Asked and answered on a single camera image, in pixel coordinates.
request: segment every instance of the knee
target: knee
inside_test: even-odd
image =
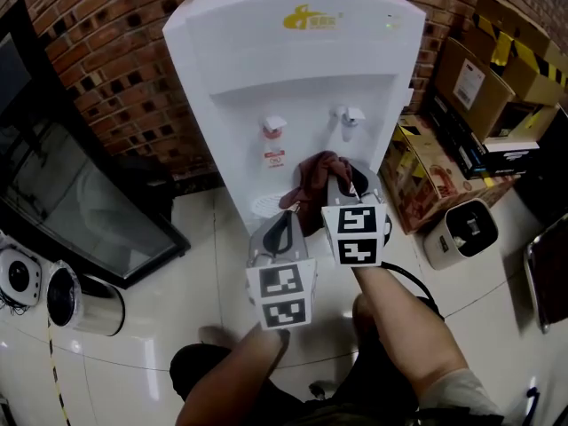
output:
[[[191,344],[177,351],[170,363],[174,390],[185,400],[193,386],[229,353],[228,349],[208,344]]]

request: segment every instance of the television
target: television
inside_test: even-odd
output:
[[[190,248],[149,187],[92,133],[18,1],[0,19],[0,230],[128,288]]]

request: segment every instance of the white tap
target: white tap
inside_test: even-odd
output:
[[[335,110],[335,116],[341,121],[343,142],[351,141],[355,128],[359,126],[361,120],[365,120],[365,114],[357,107],[339,106]]]

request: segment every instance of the water dispenser tap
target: water dispenser tap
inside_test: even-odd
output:
[[[357,107],[339,106],[335,110],[335,116],[341,121],[343,142],[351,141],[355,128],[361,120],[365,120],[365,114]]]
[[[282,117],[271,115],[260,120],[260,125],[263,130],[264,139],[270,147],[271,152],[278,153],[280,151],[280,136],[282,135],[282,128],[288,122]]]

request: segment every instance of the white speaker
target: white speaker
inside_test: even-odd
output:
[[[19,251],[6,248],[0,251],[0,289],[13,301],[34,306],[39,301],[42,269]]]

